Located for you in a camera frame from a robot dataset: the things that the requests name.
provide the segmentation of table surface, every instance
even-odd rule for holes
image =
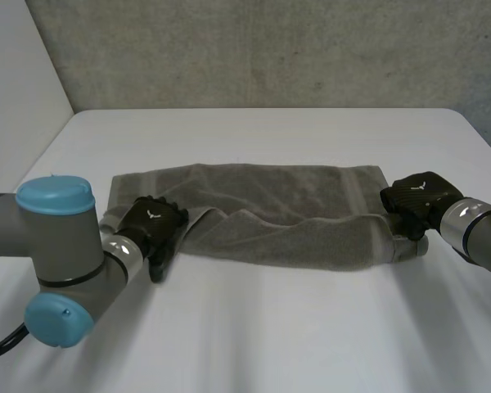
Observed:
[[[433,170],[491,203],[491,149],[435,109],[86,111],[26,179],[83,176],[101,215],[113,175],[197,162]],[[22,341],[0,392],[491,392],[491,274],[429,238],[423,258],[350,273],[179,255],[78,346]],[[0,259],[0,340],[37,291],[29,260]]]

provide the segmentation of robotic arm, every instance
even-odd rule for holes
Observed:
[[[0,194],[0,256],[30,257],[40,286],[25,309],[27,331],[49,346],[76,345],[145,258],[151,281],[163,279],[171,239],[187,220],[175,203],[141,197],[102,242],[83,178],[36,178],[17,194]]]
[[[491,272],[490,204],[464,197],[433,172],[395,181],[381,191],[381,200],[389,213],[400,216],[409,239],[435,229],[464,260]]]

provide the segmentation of folded towel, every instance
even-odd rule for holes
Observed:
[[[427,238],[397,234],[376,166],[189,165],[115,176],[103,232],[140,196],[189,210],[176,248],[251,264],[354,270],[427,252]]]

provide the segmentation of light blue joint cap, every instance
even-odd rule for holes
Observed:
[[[38,293],[25,308],[25,326],[48,346],[77,345],[93,328],[89,312],[74,300],[56,293]]]
[[[16,203],[42,215],[77,215],[95,206],[91,184],[77,176],[48,176],[22,184]]]

